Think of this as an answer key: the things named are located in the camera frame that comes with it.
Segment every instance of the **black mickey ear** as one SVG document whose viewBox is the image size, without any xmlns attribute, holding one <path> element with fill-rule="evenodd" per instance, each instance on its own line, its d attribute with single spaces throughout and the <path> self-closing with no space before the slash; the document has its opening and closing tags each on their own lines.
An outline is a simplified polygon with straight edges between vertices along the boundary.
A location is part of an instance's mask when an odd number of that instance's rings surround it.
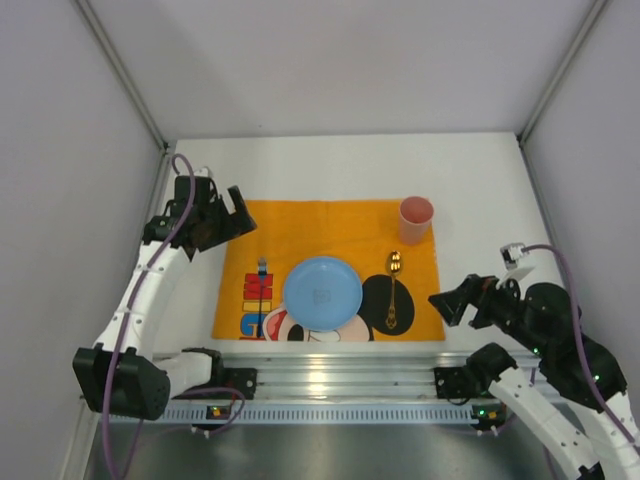
<svg viewBox="0 0 640 480">
<path fill-rule="evenodd" d="M 415 306 L 411 294 L 402 282 L 396 280 L 396 321 L 394 328 L 387 326 L 386 320 L 391 304 L 391 277 L 374 275 L 362 284 L 362 305 L 358 315 L 364 322 L 385 335 L 402 335 L 413 324 Z"/>
</svg>

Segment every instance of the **black bracket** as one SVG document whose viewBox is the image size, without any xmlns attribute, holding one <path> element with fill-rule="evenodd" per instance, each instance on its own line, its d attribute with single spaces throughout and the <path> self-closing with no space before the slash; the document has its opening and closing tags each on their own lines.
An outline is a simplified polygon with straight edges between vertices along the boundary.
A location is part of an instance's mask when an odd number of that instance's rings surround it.
<svg viewBox="0 0 640 480">
<path fill-rule="evenodd" d="M 478 420 L 471 426 L 481 432 L 491 430 L 491 427 L 501 427 L 507 421 L 507 407 L 503 403 L 490 405 L 474 405 L 472 417 Z"/>
<path fill-rule="evenodd" d="M 253 400 L 256 393 L 256 385 L 258 384 L 258 370 L 255 368 L 228 368 L 224 366 L 222 356 L 220 352 L 216 350 L 209 350 L 206 348 L 189 348 L 183 350 L 184 352 L 196 352 L 205 353 L 211 357 L 211 380 L 205 384 L 198 385 L 191 390 L 200 390 L 204 388 L 214 387 L 228 387 L 235 388 L 244 395 L 247 400 Z M 176 399 L 188 399 L 193 398 L 193 395 L 189 395 L 190 390 L 187 390 L 182 395 L 176 397 Z M 199 395 L 198 398 L 207 399 L 228 399 L 231 395 L 228 393 L 212 394 L 212 395 Z"/>
<path fill-rule="evenodd" d="M 438 398 L 456 403 L 453 400 L 470 400 L 483 397 L 478 394 L 476 382 L 469 378 L 464 367 L 436 367 L 433 369 Z"/>
</svg>

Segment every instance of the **metal floor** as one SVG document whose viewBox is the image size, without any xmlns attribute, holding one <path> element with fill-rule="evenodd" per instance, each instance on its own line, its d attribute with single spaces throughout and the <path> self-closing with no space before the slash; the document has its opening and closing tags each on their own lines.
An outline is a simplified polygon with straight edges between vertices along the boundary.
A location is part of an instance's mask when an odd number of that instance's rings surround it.
<svg viewBox="0 0 640 480">
<path fill-rule="evenodd" d="M 114 453 L 121 463 L 134 428 L 112 426 Z M 518 421 L 498 438 L 461 432 L 468 433 L 469 427 L 247 425 L 206 440 L 186 427 L 176 430 L 153 425 L 143 430 L 127 479 L 551 478 L 542 446 Z M 85 480 L 109 480 L 100 429 Z"/>
</svg>

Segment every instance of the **pink cup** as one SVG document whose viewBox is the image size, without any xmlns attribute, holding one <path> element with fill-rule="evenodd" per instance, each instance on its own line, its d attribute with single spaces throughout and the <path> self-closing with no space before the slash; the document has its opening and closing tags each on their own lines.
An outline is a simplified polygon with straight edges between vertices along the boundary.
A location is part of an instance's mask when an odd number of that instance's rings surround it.
<svg viewBox="0 0 640 480">
<path fill-rule="evenodd" d="M 400 204 L 398 235 L 405 245 L 422 241 L 433 219 L 433 205 L 426 198 L 407 197 Z"/>
</svg>

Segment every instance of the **white table surface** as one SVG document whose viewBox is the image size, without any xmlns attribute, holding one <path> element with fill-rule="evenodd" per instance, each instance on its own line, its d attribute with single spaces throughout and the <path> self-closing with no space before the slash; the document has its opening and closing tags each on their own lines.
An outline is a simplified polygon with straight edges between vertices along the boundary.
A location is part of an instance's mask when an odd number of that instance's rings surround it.
<svg viewBox="0 0 640 480">
<path fill-rule="evenodd" d="M 207 166 L 220 191 L 238 185 L 245 199 L 356 200 L 428 197 L 440 287 L 469 273 L 504 273 L 499 248 L 548 242 L 529 177 L 512 133 L 362 135 L 179 141 L 194 169 Z M 173 174 L 165 201 L 173 195 Z M 231 205 L 228 195 L 225 201 Z M 181 278 L 156 337 L 156 353 L 205 346 L 222 352 L 411 353 L 472 352 L 497 341 L 517 343 L 495 327 L 445 326 L 442 342 L 301 343 L 211 338 L 226 246 L 196 255 Z M 523 282 L 561 283 L 549 254 L 531 255 Z"/>
</svg>

